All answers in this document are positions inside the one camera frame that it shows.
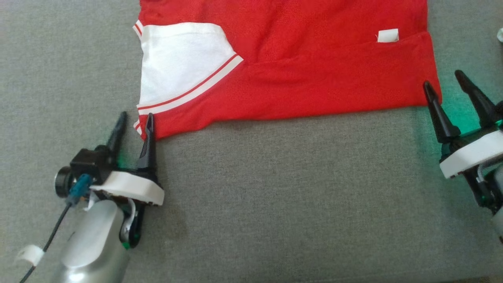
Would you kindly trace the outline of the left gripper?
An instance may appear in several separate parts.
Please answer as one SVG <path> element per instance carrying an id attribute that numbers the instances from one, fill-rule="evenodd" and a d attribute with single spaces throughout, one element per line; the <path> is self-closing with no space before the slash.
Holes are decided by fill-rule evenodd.
<path id="1" fill-rule="evenodd" d="M 117 164 L 126 123 L 127 112 L 122 111 L 106 142 L 107 162 L 111 165 Z M 162 206 L 165 200 L 165 191 L 158 185 L 156 134 L 152 113 L 147 117 L 144 132 L 146 136 L 137 161 L 137 175 L 113 171 L 103 184 L 90 187 L 91 191 L 104 195 L 118 204 L 119 208 L 126 209 L 119 233 L 126 249 L 135 248 L 140 242 L 145 208 Z"/>

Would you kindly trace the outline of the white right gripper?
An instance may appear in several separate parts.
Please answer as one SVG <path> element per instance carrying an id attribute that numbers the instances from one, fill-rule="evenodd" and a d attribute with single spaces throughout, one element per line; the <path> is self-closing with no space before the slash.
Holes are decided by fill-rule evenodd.
<path id="1" fill-rule="evenodd" d="M 433 129 L 442 145 L 440 169 L 447 179 L 463 176 L 476 204 L 495 215 L 502 208 L 502 114 L 462 70 L 455 70 L 455 77 L 469 96 L 481 129 L 461 134 L 442 108 L 431 83 L 424 81 Z"/>

